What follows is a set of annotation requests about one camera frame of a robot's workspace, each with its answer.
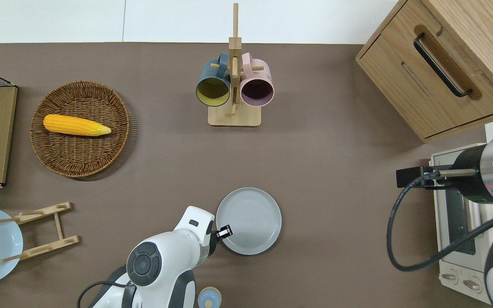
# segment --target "drawer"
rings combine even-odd
[[[418,37],[420,47],[416,48]],[[427,53],[425,58],[421,49]],[[448,78],[448,84],[428,58]],[[424,142],[493,121],[493,83],[477,60],[419,0],[404,2],[358,58]],[[450,90],[454,87],[468,94],[458,97]]]
[[[368,76],[420,138],[454,127],[445,109],[428,95],[409,66],[385,37],[380,36],[360,63]]]

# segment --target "oven knob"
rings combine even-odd
[[[477,279],[475,277],[471,277],[470,280],[464,280],[463,284],[467,285],[467,288],[473,290],[474,292],[477,292],[477,293],[483,292],[479,279]]]
[[[441,274],[440,277],[442,277],[442,279],[449,280],[450,282],[452,282],[454,284],[458,283],[457,273],[453,269],[450,269],[450,271],[448,273]]]
[[[440,276],[447,280],[456,280],[456,275],[454,274],[442,274]]]

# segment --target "corn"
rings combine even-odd
[[[46,115],[43,125],[49,131],[70,135],[100,136],[111,133],[110,128],[98,122],[68,115]]]

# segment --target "wicker basket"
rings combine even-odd
[[[76,136],[45,129],[49,114],[74,116],[111,128],[102,136]],[[65,177],[87,177],[104,170],[119,156],[129,135],[129,114],[119,95],[92,81],[64,84],[50,92],[37,107],[30,125],[30,141],[47,169]]]

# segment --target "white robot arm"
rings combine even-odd
[[[127,287],[111,286],[90,307],[193,308],[192,270],[214,252],[217,242],[232,234],[229,226],[213,231],[213,224],[213,214],[188,207],[173,231],[149,237],[131,251],[127,272],[115,279],[128,283],[129,292]]]

